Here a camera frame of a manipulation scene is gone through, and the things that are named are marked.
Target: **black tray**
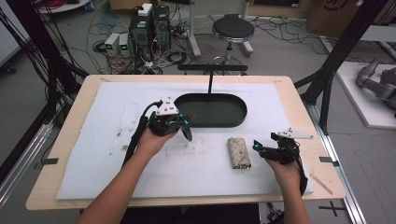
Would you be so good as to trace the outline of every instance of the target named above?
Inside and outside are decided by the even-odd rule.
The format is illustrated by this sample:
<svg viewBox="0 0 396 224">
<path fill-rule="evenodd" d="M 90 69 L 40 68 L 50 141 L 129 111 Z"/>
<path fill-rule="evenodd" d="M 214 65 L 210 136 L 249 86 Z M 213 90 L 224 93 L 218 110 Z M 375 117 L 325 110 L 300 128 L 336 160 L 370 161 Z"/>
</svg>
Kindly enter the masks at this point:
<svg viewBox="0 0 396 224">
<path fill-rule="evenodd" d="M 178 111 L 199 116 L 190 122 L 196 128 L 232 128 L 241 124 L 248 113 L 245 102 L 226 93 L 188 93 L 175 100 Z"/>
</svg>

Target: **stool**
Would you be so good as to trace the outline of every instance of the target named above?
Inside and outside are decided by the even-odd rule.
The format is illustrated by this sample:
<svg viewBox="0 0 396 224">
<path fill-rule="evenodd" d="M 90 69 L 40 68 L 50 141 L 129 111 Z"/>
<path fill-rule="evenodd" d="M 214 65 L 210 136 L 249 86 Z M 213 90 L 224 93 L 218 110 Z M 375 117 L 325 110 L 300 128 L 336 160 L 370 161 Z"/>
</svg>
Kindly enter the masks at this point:
<svg viewBox="0 0 396 224">
<path fill-rule="evenodd" d="M 233 50 L 233 43 L 243 43 L 253 37 L 253 25 L 248 21 L 240 19 L 237 14 L 225 15 L 223 18 L 215 21 L 212 32 L 214 36 L 228 41 L 228 47 L 225 51 L 225 56 L 218 56 L 210 63 L 213 64 L 217 59 L 224 59 L 222 64 L 229 64 L 231 60 L 242 64 L 239 60 L 231 57 L 231 50 Z"/>
</svg>

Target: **floor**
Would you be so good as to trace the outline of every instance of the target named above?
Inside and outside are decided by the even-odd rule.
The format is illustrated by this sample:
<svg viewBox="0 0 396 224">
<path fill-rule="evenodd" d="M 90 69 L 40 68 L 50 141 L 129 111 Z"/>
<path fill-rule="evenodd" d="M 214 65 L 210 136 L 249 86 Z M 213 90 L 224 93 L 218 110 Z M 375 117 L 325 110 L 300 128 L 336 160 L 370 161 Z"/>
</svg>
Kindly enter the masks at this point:
<svg viewBox="0 0 396 224">
<path fill-rule="evenodd" d="M 71 52 L 76 61 L 90 74 L 106 73 L 106 59 L 92 51 L 92 44 L 106 39 L 105 35 L 99 35 L 108 31 L 108 26 L 104 24 L 117 24 L 111 27 L 113 32 L 127 29 L 129 15 L 112 12 L 108 5 L 104 4 L 94 12 L 86 12 L 80 8 L 57 14 L 55 19 L 66 43 L 72 47 Z M 199 28 L 196 32 L 197 41 L 203 56 L 192 63 L 208 63 L 215 56 L 224 53 L 226 43 L 211 35 L 211 24 L 210 17 L 196 19 L 196 27 Z M 300 38 L 309 35 L 305 31 L 304 21 L 266 20 L 259 21 L 258 24 L 262 29 L 256 28 L 254 37 L 249 41 L 255 50 L 249 58 L 239 46 L 233 48 L 233 56 L 248 66 L 249 75 L 288 76 L 297 81 L 316 72 L 326 60 L 327 52 L 317 38 L 307 38 L 304 43 L 297 43 L 299 41 L 293 39 L 297 37 L 293 34 L 298 34 Z M 279 31 L 280 24 L 283 24 L 282 33 Z M 282 35 L 292 40 L 280 40 Z M 360 42 L 347 60 L 364 63 L 369 62 L 375 55 L 380 55 L 384 63 L 395 64 L 395 61 L 375 43 L 369 42 Z M 17 73 L 0 74 L 0 162 L 3 162 L 15 147 L 45 104 L 44 84 L 36 76 L 24 54 L 17 53 L 11 62 L 17 68 Z M 183 75 L 184 71 L 177 71 L 175 66 L 171 66 L 164 68 L 163 73 Z M 298 91 L 302 93 L 304 89 L 300 88 Z M 366 128 L 338 78 L 333 82 L 328 122 L 332 143 L 366 223 L 396 223 L 396 177 L 393 173 L 396 168 L 396 131 Z M 32 166 L 0 210 L 2 223 L 73 223 L 78 218 L 78 210 L 28 211 L 24 206 L 40 173 L 34 166 L 41 160 L 45 149 L 50 147 L 57 132 L 59 129 L 53 131 Z M 319 208 L 330 207 L 331 203 L 335 207 L 344 207 L 341 201 L 306 202 L 312 223 L 351 223 L 346 211 L 334 212 Z M 275 206 L 282 209 L 281 203 L 275 203 Z"/>
</svg>

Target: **black stool seat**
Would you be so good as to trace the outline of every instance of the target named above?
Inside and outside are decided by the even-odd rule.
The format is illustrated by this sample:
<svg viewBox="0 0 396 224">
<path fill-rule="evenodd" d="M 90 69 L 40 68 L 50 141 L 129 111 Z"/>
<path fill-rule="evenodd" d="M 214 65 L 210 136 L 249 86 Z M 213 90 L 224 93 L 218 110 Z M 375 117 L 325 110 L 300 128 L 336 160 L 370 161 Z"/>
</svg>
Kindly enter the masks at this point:
<svg viewBox="0 0 396 224">
<path fill-rule="evenodd" d="M 213 34 L 229 42 L 245 42 L 254 35 L 254 27 L 237 15 L 225 15 L 213 24 Z"/>
</svg>

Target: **beige pouch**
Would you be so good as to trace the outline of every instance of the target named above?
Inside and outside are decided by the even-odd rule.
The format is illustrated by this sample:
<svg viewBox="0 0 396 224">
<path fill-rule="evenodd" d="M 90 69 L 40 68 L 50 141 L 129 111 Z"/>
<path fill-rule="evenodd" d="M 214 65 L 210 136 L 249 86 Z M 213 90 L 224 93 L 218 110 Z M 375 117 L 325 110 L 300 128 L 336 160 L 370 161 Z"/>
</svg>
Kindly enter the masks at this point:
<svg viewBox="0 0 396 224">
<path fill-rule="evenodd" d="M 228 149 L 234 169 L 248 169 L 251 167 L 247 144 L 244 138 L 228 139 Z"/>
</svg>

